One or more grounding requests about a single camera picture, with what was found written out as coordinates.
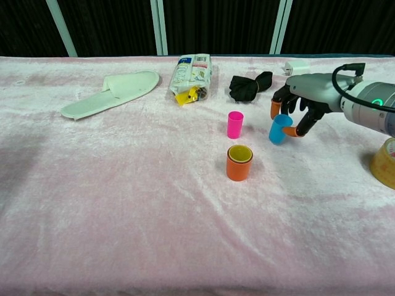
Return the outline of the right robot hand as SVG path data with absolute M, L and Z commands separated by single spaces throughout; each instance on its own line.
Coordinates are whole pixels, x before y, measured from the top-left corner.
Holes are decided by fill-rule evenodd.
M 270 117 L 278 114 L 293 113 L 296 104 L 301 111 L 307 113 L 296 126 L 282 129 L 286 135 L 299 138 L 328 113 L 340 113 L 341 95 L 333 86 L 330 73 L 313 73 L 294 75 L 286 79 L 285 85 L 277 90 L 271 100 Z

